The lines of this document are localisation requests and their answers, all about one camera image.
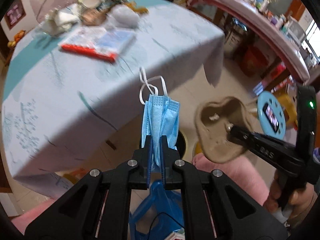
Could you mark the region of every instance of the metal screw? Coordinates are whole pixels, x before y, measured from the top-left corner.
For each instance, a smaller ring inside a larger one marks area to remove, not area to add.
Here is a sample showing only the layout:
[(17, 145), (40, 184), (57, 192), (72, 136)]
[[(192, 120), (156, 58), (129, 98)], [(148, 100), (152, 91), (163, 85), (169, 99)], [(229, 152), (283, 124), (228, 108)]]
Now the metal screw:
[(174, 162), (174, 164), (177, 165), (177, 166), (179, 166), (179, 167), (181, 167), (181, 166), (184, 165), (184, 161), (183, 161), (183, 160), (176, 160), (176, 161)]
[(94, 170), (91, 170), (91, 171), (90, 171), (90, 175), (91, 175), (92, 177), (97, 177), (99, 174), (100, 174), (100, 171), (97, 170), (97, 169), (94, 169)]
[(137, 164), (138, 164), (138, 162), (136, 160), (129, 160), (128, 161), (128, 165), (131, 166), (131, 167), (134, 167)]
[(213, 170), (212, 171), (212, 174), (215, 176), (215, 177), (221, 177), (223, 175), (223, 172), (221, 170)]

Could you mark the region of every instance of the white ear loop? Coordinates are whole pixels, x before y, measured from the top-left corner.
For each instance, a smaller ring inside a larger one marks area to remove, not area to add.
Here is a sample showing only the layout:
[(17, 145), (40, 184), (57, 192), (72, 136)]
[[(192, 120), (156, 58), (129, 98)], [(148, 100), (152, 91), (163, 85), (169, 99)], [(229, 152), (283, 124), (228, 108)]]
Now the white ear loop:
[(165, 95), (165, 96), (168, 96), (167, 87), (166, 87), (166, 85), (165, 85), (165, 81), (164, 81), (164, 78), (163, 78), (162, 76), (156, 76), (156, 77), (147, 79), (146, 70), (145, 70), (143, 67), (141, 67), (140, 70), (139, 70), (139, 78), (140, 78), (141, 83), (143, 84), (142, 87), (141, 87), (141, 89), (140, 89), (140, 94), (139, 94), (140, 102), (141, 102), (143, 105), (146, 104), (146, 103), (143, 101), (143, 99), (142, 99), (142, 91), (143, 91), (143, 89), (144, 89), (145, 86), (148, 87), (148, 89), (149, 89), (149, 91), (150, 91), (150, 93), (151, 93), (152, 95), (158, 96), (158, 94), (159, 94), (158, 88), (155, 87), (154, 85), (151, 85), (151, 84), (148, 83), (148, 82), (151, 82), (151, 81), (153, 81), (153, 80), (156, 80), (156, 79), (159, 79), (159, 78), (161, 79), (161, 83), (162, 83), (162, 88), (163, 88), (164, 95)]

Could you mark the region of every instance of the tablecloth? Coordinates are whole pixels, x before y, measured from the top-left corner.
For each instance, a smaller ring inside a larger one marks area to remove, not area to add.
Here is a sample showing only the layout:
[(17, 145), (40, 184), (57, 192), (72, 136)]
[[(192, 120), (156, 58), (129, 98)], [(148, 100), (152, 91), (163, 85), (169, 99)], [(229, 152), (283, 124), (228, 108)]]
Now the tablecloth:
[(162, 75), (169, 91), (202, 63), (209, 83), (219, 79), (224, 34), (218, 27), (164, 0), (135, 2), (149, 13), (114, 64), (61, 51), (57, 44), (67, 33), (31, 32), (17, 44), (4, 87), (2, 133), (11, 175), (31, 190), (60, 197), (72, 184), (55, 172), (80, 165), (143, 112), (140, 67), (149, 78)]
[(266, 17), (262, 16), (255, 7), (244, 0), (188, 0), (189, 5), (198, 3), (217, 6), (245, 23), (278, 54), (297, 82), (303, 83), (310, 78), (300, 51)]

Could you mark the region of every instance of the light blue stool seat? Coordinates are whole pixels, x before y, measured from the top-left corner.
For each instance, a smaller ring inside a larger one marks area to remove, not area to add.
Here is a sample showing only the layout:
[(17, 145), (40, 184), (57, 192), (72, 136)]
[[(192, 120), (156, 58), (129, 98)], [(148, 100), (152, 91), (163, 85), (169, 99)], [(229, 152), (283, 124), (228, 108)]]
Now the light blue stool seat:
[[(285, 134), (285, 118), (284, 118), (284, 112), (282, 110), (282, 107), (279, 103), (279, 101), (276, 99), (276, 97), (271, 94), (268, 91), (263, 91), (258, 96), (258, 102), (257, 102), (257, 109), (258, 109), (258, 118), (262, 127), (263, 132), (266, 135), (272, 136), (274, 138), (282, 140)], [(275, 132), (269, 123), (268, 118), (266, 117), (263, 107), (265, 104), (269, 104), (271, 107), (275, 117), (278, 120), (279, 123), (279, 129), (277, 132)]]
[[(136, 230), (136, 222), (138, 222), (149, 208), (154, 205), (157, 214), (165, 212), (172, 216), (180, 224), (184, 225), (183, 213), (181, 206), (181, 194), (164, 190), (160, 180), (156, 180), (150, 187), (150, 194), (138, 206), (133, 214), (129, 214), (129, 227), (131, 240), (146, 240), (148, 234), (143, 234)], [(179, 230), (181, 227), (165, 214), (158, 216), (158, 223), (151, 229), (150, 238), (152, 240), (164, 240), (173, 231)]]

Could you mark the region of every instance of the blue surgical mask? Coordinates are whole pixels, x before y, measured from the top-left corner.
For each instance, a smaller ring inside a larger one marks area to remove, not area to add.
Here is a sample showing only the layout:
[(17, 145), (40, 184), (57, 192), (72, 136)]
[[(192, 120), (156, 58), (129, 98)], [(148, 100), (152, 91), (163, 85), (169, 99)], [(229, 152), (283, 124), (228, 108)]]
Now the blue surgical mask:
[[(164, 90), (164, 96), (158, 95), (158, 89), (148, 82), (161, 79)], [(144, 69), (140, 69), (140, 80), (143, 86), (140, 90), (140, 101), (145, 104), (142, 120), (142, 147), (144, 147), (146, 136), (152, 136), (153, 155), (151, 163), (151, 171), (160, 172), (160, 138), (162, 135), (167, 136), (169, 148), (176, 149), (175, 144), (179, 131), (179, 108), (180, 103), (171, 100), (165, 87), (162, 76), (157, 76), (147, 80)], [(142, 100), (142, 90), (147, 86), (151, 92), (149, 101), (145, 103)]]

